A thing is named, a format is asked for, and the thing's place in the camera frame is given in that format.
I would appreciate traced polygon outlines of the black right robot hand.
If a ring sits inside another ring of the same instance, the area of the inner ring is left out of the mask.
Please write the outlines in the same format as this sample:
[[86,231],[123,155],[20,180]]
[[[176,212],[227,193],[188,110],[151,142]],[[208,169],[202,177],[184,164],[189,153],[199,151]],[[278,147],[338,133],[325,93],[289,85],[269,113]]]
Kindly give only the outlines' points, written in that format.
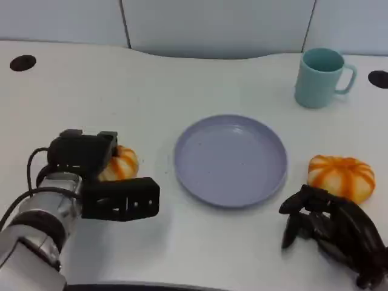
[[283,250],[297,237],[312,239],[328,257],[357,274],[360,289],[373,290],[387,279],[387,246],[355,202],[304,184],[281,204],[279,213],[288,216]]

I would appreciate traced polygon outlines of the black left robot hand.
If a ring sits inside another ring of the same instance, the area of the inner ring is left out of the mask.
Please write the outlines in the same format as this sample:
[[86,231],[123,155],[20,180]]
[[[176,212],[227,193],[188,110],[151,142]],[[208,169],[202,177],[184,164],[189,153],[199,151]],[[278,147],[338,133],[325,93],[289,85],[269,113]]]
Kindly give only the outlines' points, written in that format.
[[85,135],[82,130],[68,129],[49,145],[48,168],[53,172],[69,172],[83,180],[96,180],[118,154],[118,133],[102,131]]

